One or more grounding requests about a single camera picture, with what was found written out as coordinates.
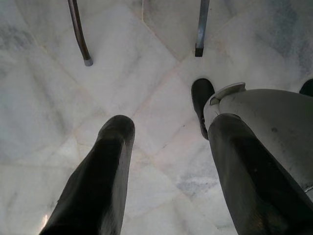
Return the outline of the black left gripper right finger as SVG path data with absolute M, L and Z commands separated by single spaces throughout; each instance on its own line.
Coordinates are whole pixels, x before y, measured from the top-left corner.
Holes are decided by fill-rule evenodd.
M 312 234 L 312 201 L 238 116 L 217 116 L 208 136 L 238 234 Z

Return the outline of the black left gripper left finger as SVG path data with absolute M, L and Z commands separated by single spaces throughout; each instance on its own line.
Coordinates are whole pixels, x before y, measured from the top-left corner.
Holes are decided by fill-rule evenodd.
M 118 235 L 123 224 L 135 126 L 110 118 L 71 174 L 42 235 Z

